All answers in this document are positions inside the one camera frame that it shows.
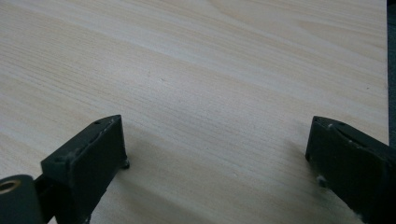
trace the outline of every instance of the black clamp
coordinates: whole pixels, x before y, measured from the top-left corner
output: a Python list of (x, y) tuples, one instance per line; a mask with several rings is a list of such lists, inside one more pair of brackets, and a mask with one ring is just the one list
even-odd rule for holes
[(0, 180), (0, 222), (89, 223), (91, 213), (120, 168), (129, 168), (121, 116), (99, 119), (41, 162), (36, 180)]
[(349, 125), (314, 117), (305, 153), (331, 189), (364, 223), (396, 223), (396, 150)]

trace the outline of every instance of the screw hole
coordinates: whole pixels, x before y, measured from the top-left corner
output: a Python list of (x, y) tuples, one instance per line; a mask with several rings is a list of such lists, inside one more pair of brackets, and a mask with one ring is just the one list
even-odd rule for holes
[(21, 184), (20, 180), (8, 180), (0, 184), (0, 194), (8, 193)]

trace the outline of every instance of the wood grain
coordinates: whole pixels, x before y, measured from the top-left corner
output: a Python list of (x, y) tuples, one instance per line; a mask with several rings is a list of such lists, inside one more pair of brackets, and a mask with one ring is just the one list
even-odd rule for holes
[(92, 223), (360, 223), (311, 119), (388, 142), (386, 1), (0, 0), (0, 178), (122, 114), (131, 169)]

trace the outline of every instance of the light wood surface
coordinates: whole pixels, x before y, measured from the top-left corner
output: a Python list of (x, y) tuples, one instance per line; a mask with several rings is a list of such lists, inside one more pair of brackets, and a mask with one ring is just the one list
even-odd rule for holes
[(314, 115), (388, 142), (386, 1), (0, 0), (0, 178), (122, 114), (92, 223), (360, 223), (318, 187)]

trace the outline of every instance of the wooden table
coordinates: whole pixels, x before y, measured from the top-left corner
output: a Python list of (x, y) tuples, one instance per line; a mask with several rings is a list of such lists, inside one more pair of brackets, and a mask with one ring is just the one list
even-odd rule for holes
[(388, 142), (386, 1), (0, 1), (0, 178), (122, 114), (92, 223), (360, 223), (304, 159), (314, 115)]

